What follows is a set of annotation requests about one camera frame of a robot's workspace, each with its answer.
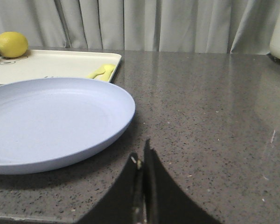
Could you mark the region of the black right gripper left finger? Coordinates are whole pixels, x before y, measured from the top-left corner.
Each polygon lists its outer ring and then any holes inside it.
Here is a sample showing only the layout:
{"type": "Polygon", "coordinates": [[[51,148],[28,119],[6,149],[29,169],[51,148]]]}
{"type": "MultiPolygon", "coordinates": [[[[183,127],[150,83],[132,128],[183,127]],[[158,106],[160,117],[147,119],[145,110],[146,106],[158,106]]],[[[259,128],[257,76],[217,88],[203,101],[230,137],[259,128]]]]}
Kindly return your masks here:
{"type": "Polygon", "coordinates": [[[106,195],[79,224],[142,224],[144,223],[143,169],[136,153],[127,162],[106,195]]]}

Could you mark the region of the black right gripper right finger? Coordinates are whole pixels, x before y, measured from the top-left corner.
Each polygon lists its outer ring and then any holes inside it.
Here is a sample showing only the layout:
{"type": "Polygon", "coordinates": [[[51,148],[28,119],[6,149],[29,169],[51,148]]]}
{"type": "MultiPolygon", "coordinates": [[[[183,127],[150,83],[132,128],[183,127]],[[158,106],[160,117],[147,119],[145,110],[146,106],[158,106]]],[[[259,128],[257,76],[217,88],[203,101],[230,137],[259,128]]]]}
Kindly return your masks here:
{"type": "Polygon", "coordinates": [[[193,202],[166,171],[156,151],[146,140],[144,147],[144,192],[150,224],[220,223],[193,202]]]}

